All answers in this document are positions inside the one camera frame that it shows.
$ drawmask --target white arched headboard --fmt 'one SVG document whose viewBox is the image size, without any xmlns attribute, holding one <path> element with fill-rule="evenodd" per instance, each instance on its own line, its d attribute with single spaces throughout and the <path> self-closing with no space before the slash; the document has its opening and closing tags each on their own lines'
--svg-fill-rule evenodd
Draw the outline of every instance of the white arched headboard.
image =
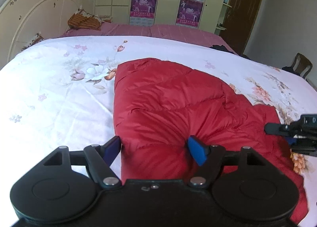
<svg viewBox="0 0 317 227">
<path fill-rule="evenodd" d="M 83 0 L 7 0 L 0 7 L 0 69 L 37 33 L 56 38 Z"/>
</svg>

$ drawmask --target brown door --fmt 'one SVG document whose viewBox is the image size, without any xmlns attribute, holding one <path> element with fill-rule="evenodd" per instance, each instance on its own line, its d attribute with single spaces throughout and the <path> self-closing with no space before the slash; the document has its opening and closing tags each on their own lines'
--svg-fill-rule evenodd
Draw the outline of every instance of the brown door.
<svg viewBox="0 0 317 227">
<path fill-rule="evenodd" d="M 261 0 L 230 0 L 220 36 L 239 55 L 250 37 Z"/>
</svg>

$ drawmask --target wooden chair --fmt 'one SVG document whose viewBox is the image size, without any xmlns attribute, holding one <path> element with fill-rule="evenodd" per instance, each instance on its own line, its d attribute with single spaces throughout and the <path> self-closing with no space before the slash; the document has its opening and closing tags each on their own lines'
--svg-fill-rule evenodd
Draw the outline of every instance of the wooden chair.
<svg viewBox="0 0 317 227">
<path fill-rule="evenodd" d="M 299 57 L 299 64 L 296 68 L 296 70 L 294 70 L 295 64 L 297 62 L 297 59 Z M 303 79 L 306 78 L 306 76 L 308 75 L 308 73 L 312 70 L 313 64 L 310 62 L 310 60 L 308 60 L 304 55 L 302 55 L 301 53 L 297 53 L 294 59 L 293 64 L 291 65 L 291 68 L 294 70 L 294 73 L 297 73 L 298 75 L 301 74 L 307 67 L 309 67 L 309 69 L 307 70 L 307 72 L 303 75 Z"/>
</svg>

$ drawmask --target screw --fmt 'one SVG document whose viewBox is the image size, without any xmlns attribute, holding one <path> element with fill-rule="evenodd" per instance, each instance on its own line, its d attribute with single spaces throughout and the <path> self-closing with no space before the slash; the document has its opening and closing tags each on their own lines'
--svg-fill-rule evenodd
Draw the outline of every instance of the screw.
<svg viewBox="0 0 317 227">
<path fill-rule="evenodd" d="M 194 186 L 201 186 L 204 185 L 206 183 L 206 179 L 204 177 L 193 177 L 191 178 L 191 184 L 193 184 Z"/>
<path fill-rule="evenodd" d="M 116 177 L 107 177 L 103 179 L 103 183 L 107 186 L 114 186 L 115 184 L 118 184 L 119 179 Z"/>
</svg>

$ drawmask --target flower print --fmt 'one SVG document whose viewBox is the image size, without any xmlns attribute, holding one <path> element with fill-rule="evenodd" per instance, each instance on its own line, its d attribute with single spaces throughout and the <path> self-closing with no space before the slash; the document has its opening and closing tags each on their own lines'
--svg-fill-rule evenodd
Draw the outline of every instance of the flower print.
<svg viewBox="0 0 317 227">
<path fill-rule="evenodd" d="M 122 51 L 124 50 L 124 48 L 125 48 L 124 46 L 120 45 L 120 46 L 118 47 L 117 51 L 118 51 L 118 52 L 122 52 Z"/>
<path fill-rule="evenodd" d="M 205 68 L 207 69 L 215 69 L 216 67 L 212 65 L 210 62 L 206 62 Z"/>
<path fill-rule="evenodd" d="M 112 80 L 116 76 L 117 69 L 113 69 L 108 72 L 108 76 L 105 77 L 105 80 Z"/>
<path fill-rule="evenodd" d="M 301 174 L 303 171 L 307 171 L 307 160 L 303 155 L 292 152 L 291 159 L 294 163 L 294 172 Z"/>
<path fill-rule="evenodd" d="M 45 99 L 46 99 L 47 97 L 46 97 L 46 95 L 45 94 L 42 94 L 42 95 L 39 95 L 39 101 L 40 102 L 43 102 Z"/>
<path fill-rule="evenodd" d="M 20 122 L 20 119 L 22 116 L 20 115 L 13 115 L 11 118 L 9 118 L 10 121 L 14 121 L 14 123 Z"/>
<path fill-rule="evenodd" d="M 278 72 L 281 72 L 281 70 L 279 69 L 279 68 L 276 68 L 276 67 L 273 67 L 273 66 L 269 66 L 271 69 L 274 69 L 274 70 L 276 70 L 276 71 L 278 71 Z"/>
<path fill-rule="evenodd" d="M 85 78 L 85 73 L 80 70 L 75 70 L 75 73 L 73 73 L 70 76 L 72 77 L 72 80 L 79 81 Z"/>
<path fill-rule="evenodd" d="M 252 88 L 253 89 L 253 93 L 261 98 L 264 102 L 271 102 L 271 96 L 269 95 L 269 93 L 267 91 L 265 91 L 262 87 L 260 86 L 255 86 Z"/>
<path fill-rule="evenodd" d="M 282 81 L 278 80 L 276 77 L 274 77 L 271 74 L 265 73 L 266 75 L 263 75 L 264 77 L 266 77 L 267 79 L 271 79 L 273 81 L 275 81 L 275 83 L 277 84 L 277 87 L 280 89 L 280 91 L 282 93 L 284 93 L 285 90 L 289 90 L 288 86 L 286 86 Z"/>
<path fill-rule="evenodd" d="M 298 103 L 298 101 L 294 97 L 292 97 L 291 99 L 295 101 L 296 103 Z"/>
<path fill-rule="evenodd" d="M 100 80 L 108 75 L 109 69 L 103 65 L 97 65 L 86 70 L 86 79 L 89 80 Z"/>
<path fill-rule="evenodd" d="M 236 91 L 237 91 L 237 88 L 236 88 L 236 86 L 235 86 L 235 85 L 233 85 L 233 84 L 231 84 L 231 83 L 230 83 L 230 84 L 229 84 L 229 86 L 233 89 L 233 91 L 234 91 L 234 92 L 236 92 Z"/>
<path fill-rule="evenodd" d="M 106 65 L 110 62 L 109 57 L 107 57 L 105 60 L 98 60 L 99 65 Z"/>
<path fill-rule="evenodd" d="M 289 116 L 289 113 L 282 107 L 281 104 L 275 105 L 274 106 L 279 115 L 280 115 L 280 119 L 281 121 L 284 121 L 284 124 L 290 124 L 291 122 L 293 122 L 294 120 L 291 118 L 291 116 Z"/>
</svg>

